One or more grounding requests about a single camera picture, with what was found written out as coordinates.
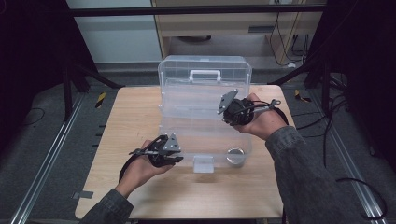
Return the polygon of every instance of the container handle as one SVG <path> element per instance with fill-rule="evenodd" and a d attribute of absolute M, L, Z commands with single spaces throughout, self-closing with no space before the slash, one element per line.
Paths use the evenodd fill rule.
<path fill-rule="evenodd" d="M 217 82 L 221 81 L 220 70 L 191 70 L 190 76 L 189 76 L 189 81 L 194 81 L 194 75 L 197 75 L 197 74 L 217 76 L 216 81 Z"/>

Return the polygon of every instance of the dark curtain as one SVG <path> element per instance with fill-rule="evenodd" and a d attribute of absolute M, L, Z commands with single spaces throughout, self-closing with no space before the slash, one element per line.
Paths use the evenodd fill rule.
<path fill-rule="evenodd" d="M 315 58 L 318 64 L 329 60 L 332 72 L 347 76 L 346 97 L 352 113 L 376 155 L 386 158 L 396 172 L 393 143 L 396 137 L 396 106 L 393 105 L 396 103 L 396 2 L 359 0 L 356 5 L 355 2 L 328 1 L 330 6 L 343 9 L 323 13 L 310 54 L 320 52 Z M 320 75 L 318 71 L 311 71 L 308 76 Z"/>
<path fill-rule="evenodd" d="M 63 82 L 66 63 L 83 64 L 97 72 L 74 18 L 45 12 L 60 9 L 68 9 L 64 0 L 5 0 L 0 4 L 2 154 L 35 95 Z M 75 82 L 85 81 L 84 74 L 71 77 Z"/>

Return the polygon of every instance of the gray sleeve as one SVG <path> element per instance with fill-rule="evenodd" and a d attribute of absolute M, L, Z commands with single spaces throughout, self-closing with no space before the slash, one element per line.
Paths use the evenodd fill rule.
<path fill-rule="evenodd" d="M 290 223 L 363 223 L 348 199 L 323 166 L 316 150 L 291 126 L 274 132 L 266 141 L 276 170 L 276 182 Z"/>
<path fill-rule="evenodd" d="M 120 223 L 124 224 L 134 207 L 120 195 L 115 189 L 112 189 L 103 199 L 97 203 L 84 218 L 79 222 L 84 223 Z"/>

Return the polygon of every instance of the wall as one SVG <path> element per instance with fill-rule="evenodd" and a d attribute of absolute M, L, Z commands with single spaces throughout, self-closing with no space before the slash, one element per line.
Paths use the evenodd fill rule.
<path fill-rule="evenodd" d="M 67 0 L 70 8 L 151 7 L 149 0 Z M 95 63 L 162 60 L 153 16 L 76 18 Z"/>

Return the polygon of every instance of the person's left hand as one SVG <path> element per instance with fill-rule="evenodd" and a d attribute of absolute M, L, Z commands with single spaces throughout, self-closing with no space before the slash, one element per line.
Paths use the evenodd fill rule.
<path fill-rule="evenodd" d="M 150 142 L 151 141 L 146 140 L 141 148 L 145 148 Z M 115 187 L 115 190 L 125 198 L 128 198 L 132 191 L 144 185 L 155 175 L 163 174 L 172 167 L 173 165 L 166 165 L 157 168 L 151 164 L 148 156 L 139 156 L 128 166 L 122 180 Z"/>

